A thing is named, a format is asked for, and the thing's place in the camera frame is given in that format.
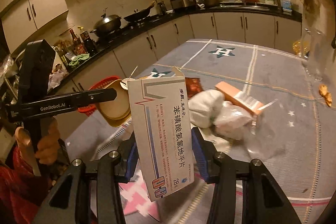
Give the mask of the left hand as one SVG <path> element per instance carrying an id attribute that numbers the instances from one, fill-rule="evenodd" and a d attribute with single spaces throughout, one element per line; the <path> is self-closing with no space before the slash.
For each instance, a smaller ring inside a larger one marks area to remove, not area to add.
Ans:
<path id="1" fill-rule="evenodd" d="M 36 164 L 37 161 L 42 166 L 46 166 L 43 177 L 50 180 L 50 176 L 52 176 L 48 166 L 58 159 L 60 132 L 55 118 L 47 118 L 45 121 L 47 122 L 48 133 L 38 142 L 38 150 L 34 153 L 34 156 L 31 134 L 23 127 L 17 127 L 15 130 L 14 136 L 18 145 L 18 156 L 14 157 L 18 161 L 15 164 L 15 170 L 25 177 L 34 176 L 32 165 Z"/>

